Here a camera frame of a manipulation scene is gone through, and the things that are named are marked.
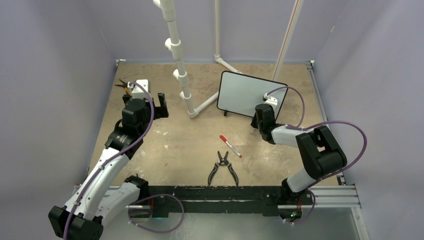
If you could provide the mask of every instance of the wooden floor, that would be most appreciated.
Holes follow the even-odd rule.
[[[235,64],[234,67],[246,75],[270,79],[273,64]],[[153,122],[128,165],[118,174],[113,185],[121,185],[130,175],[138,174],[150,185],[207,185],[208,176],[218,160],[217,151],[230,151],[228,160],[232,163],[241,186],[280,185],[281,181],[296,173],[303,165],[297,148],[272,145],[262,140],[259,131],[250,126],[251,118],[223,112],[216,102],[203,110],[196,118],[190,119],[187,106],[180,98],[181,87],[172,76],[174,64],[121,64],[117,70],[118,79],[135,81],[148,79],[151,93],[157,98],[158,92],[165,93],[169,118]],[[222,71],[219,64],[187,64],[189,87],[197,107],[219,89]],[[288,84],[301,92],[305,99],[306,114],[303,126],[321,121],[320,110],[307,68],[303,64],[284,65],[279,82]],[[124,89],[113,87],[101,124],[91,168],[98,161],[108,135],[121,117],[124,107]],[[296,125],[302,114],[299,96],[289,90],[278,123]],[[220,135],[243,155],[238,158],[220,139]],[[213,185],[232,186],[234,180],[226,167],[216,173]],[[325,180],[322,185],[337,185],[335,177]]]

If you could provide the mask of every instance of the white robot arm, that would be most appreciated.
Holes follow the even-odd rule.
[[[137,80],[136,83],[150,92],[149,81]],[[70,209],[76,206],[74,215],[69,223],[67,236],[71,239],[97,240],[111,219],[113,219],[125,206],[143,199],[143,194],[148,193],[144,188],[148,182],[136,176],[130,176],[125,183],[112,195],[105,197],[105,193],[118,173],[131,160],[143,140],[135,143],[146,131],[151,119],[151,106],[145,93],[138,86],[128,86],[132,89],[132,96],[125,94],[122,99],[125,107],[122,110],[122,119],[116,124],[109,135],[105,148],[97,164],[85,179],[79,190],[62,206],[54,206],[48,218],[56,236],[63,238],[65,224],[70,214]],[[160,106],[154,107],[153,119],[167,118],[169,116],[165,95],[158,94]],[[124,154],[115,157],[107,165],[105,161],[135,144]],[[80,191],[86,186],[82,199],[78,201]]]
[[[259,104],[251,126],[259,129],[262,139],[270,144],[299,148],[303,168],[282,181],[283,199],[296,198],[316,181],[346,166],[346,156],[328,127],[294,129],[277,124],[274,116],[272,105]]]

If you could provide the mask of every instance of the small white box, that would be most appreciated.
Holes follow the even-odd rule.
[[[140,84],[144,88],[144,90],[146,90],[150,94],[149,80],[139,79],[135,82]],[[145,95],[143,90],[141,90],[138,86],[134,86],[134,89],[132,90],[131,95],[133,99],[147,99],[147,96]]]

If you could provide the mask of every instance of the purple cable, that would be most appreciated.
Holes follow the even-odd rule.
[[[280,89],[291,89],[291,90],[295,91],[295,92],[299,95],[300,100],[302,100],[302,117],[300,118],[300,122],[299,122],[299,124],[296,126],[296,127],[300,127],[300,125],[301,125],[301,124],[302,124],[302,122],[304,121],[304,117],[305,117],[305,100],[304,100],[304,98],[302,97],[301,93],[300,93],[300,92],[299,92],[296,88],[291,87],[291,86],[281,86],[281,87],[277,87],[276,89],[274,89],[274,90],[272,90],[272,91],[268,92],[268,93],[267,93],[267,95],[269,96],[269,95],[270,95],[270,94],[272,94],[273,92],[278,91],[278,90],[280,90]]]
[[[309,216],[312,214],[312,211],[315,208],[315,205],[317,204],[317,197],[315,196],[315,194],[309,188],[307,190],[312,195],[312,206],[310,207],[309,212],[304,217],[302,217],[299,221],[291,222],[292,225],[300,224],[304,222],[307,218],[309,218]]]
[[[355,125],[351,122],[348,122],[348,121],[342,121],[342,120],[323,121],[323,122],[314,124],[312,126],[309,126],[307,128],[299,128],[299,127],[293,127],[293,126],[287,126],[287,128],[288,129],[295,129],[295,130],[310,130],[310,129],[316,128],[316,127],[321,126],[321,125],[326,125],[326,124],[346,124],[346,125],[349,125],[349,126],[356,128],[363,137],[363,147],[360,150],[360,153],[358,154],[358,156],[350,164],[348,164],[347,166],[343,167],[340,170],[337,170],[333,173],[330,173],[330,174],[322,177],[321,179],[316,180],[314,183],[309,185],[308,188],[314,186],[315,184],[319,183],[320,181],[322,181],[324,179],[328,179],[329,177],[332,177],[334,175],[337,175],[337,174],[339,174],[343,171],[350,169],[354,164],[356,164],[359,161],[359,159],[362,157],[362,155],[364,155],[365,149],[367,148],[368,140],[367,140],[367,136],[365,135],[365,132],[360,127],[358,127],[357,125]]]
[[[129,145],[128,147],[122,149],[120,152],[118,152],[117,154],[113,155],[111,158],[107,159],[106,161],[104,161],[104,163],[101,165],[103,168],[106,167],[106,165],[108,165],[112,160],[114,160],[116,157],[118,157],[119,155],[124,154],[126,151],[130,150],[132,147],[134,147],[136,144],[138,144],[148,133],[148,131],[150,130],[150,128],[152,127],[152,123],[153,123],[153,118],[155,115],[155,106],[153,105],[153,100],[152,97],[150,96],[150,94],[138,83],[136,82],[130,82],[130,84],[134,84],[137,87],[139,87],[143,93],[146,95],[147,100],[150,104],[150,121],[148,123],[148,126],[146,128],[146,130],[143,132],[143,134],[135,141],[133,142],[131,145]],[[83,198],[84,194],[86,193],[87,189],[89,188],[89,186],[92,184],[92,182],[94,181],[94,179],[97,177],[97,175],[99,175],[99,173],[102,170],[100,168],[98,168],[94,174],[92,175],[92,177],[87,181],[87,184],[84,186],[84,188],[82,188],[81,192],[79,192],[78,197],[76,198],[75,202],[79,203],[81,201],[81,199]],[[69,230],[69,224],[71,223],[71,218],[74,215],[75,211],[77,210],[77,205],[73,205],[72,209],[69,212],[69,215],[66,219],[66,224],[65,224],[65,228],[63,230],[63,240],[67,240],[68,238],[68,230]]]
[[[175,227],[173,227],[173,228],[171,228],[169,230],[165,230],[165,231],[150,229],[148,227],[145,227],[145,226],[139,225],[138,223],[133,222],[133,220],[131,219],[130,211],[128,211],[129,222],[131,224],[133,224],[134,226],[136,226],[136,227],[139,227],[141,229],[147,230],[147,231],[152,232],[152,233],[155,233],[155,234],[167,234],[167,233],[170,233],[170,232],[174,231],[175,229],[177,229],[183,223],[183,219],[184,219],[184,207],[183,207],[183,203],[181,203],[181,201],[178,198],[176,198],[175,196],[170,195],[170,194],[166,194],[166,193],[156,194],[156,195],[153,195],[153,196],[149,196],[149,197],[146,197],[146,198],[137,200],[137,201],[135,201],[135,202],[133,202],[131,204],[142,203],[142,202],[144,202],[146,200],[157,198],[157,197],[160,197],[160,196],[166,196],[166,197],[173,198],[175,201],[177,201],[177,203],[181,207],[181,214],[182,214],[181,215],[181,219],[179,220],[178,224]]]

